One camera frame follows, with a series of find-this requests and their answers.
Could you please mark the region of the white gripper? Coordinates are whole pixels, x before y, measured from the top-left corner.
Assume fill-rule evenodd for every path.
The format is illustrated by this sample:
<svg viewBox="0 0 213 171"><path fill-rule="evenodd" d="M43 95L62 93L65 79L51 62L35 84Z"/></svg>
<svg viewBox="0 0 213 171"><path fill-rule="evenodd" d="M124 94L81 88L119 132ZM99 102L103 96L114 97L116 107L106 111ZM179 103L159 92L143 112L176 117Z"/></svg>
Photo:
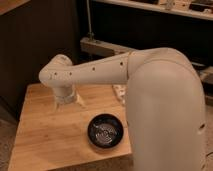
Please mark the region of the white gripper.
<svg viewBox="0 0 213 171"><path fill-rule="evenodd" d="M83 108L86 107L83 98L79 94L76 95L74 86L54 88L53 93L56 101L54 102L54 112L56 112L62 106L62 104L72 103L76 100L76 98L76 103L78 103Z"/></svg>

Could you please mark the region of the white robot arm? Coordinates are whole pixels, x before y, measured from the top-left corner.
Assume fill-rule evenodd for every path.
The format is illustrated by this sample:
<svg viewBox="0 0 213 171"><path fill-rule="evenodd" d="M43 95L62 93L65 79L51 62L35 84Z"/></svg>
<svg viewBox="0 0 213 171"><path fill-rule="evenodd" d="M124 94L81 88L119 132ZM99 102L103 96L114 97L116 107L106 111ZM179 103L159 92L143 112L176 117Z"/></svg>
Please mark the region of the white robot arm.
<svg viewBox="0 0 213 171"><path fill-rule="evenodd" d="M74 84L125 84L134 171L206 171L204 91L180 51L136 50L80 65L59 54L39 80L60 104L71 101Z"/></svg>

